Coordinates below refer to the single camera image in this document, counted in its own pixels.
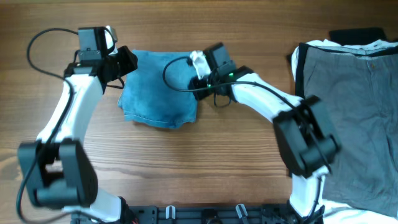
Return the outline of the light blue denim jeans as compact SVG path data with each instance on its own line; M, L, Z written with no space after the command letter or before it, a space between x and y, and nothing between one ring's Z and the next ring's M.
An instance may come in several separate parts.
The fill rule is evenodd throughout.
M197 119L197 100L192 93L169 88L163 81L164 67L173 59L187 57L188 52L151 52L134 49L137 70L127 74L118 101L126 121L156 128L178 129Z

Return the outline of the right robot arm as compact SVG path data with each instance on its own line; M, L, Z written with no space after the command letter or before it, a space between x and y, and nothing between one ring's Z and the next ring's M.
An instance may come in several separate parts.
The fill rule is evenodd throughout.
M188 86L197 100L227 96L272 123L279 154L292 175L289 210L281 219L287 223L322 223L325 177L332 173L331 164L341 150L322 100L290 95L265 82L249 67L237 67L222 43L193 51L187 62L197 73Z

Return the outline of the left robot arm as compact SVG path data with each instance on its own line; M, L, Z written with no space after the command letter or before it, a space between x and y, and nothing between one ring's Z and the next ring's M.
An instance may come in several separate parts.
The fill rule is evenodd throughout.
M126 46L116 47L114 29L84 27L76 31L79 49L61 80L62 95L47 125L33 142L23 142L17 158L23 179L16 198L35 207L59 210L74 221L137 223L137 215L122 197L98 186L98 178L83 148L86 130L105 90L137 68L137 57Z

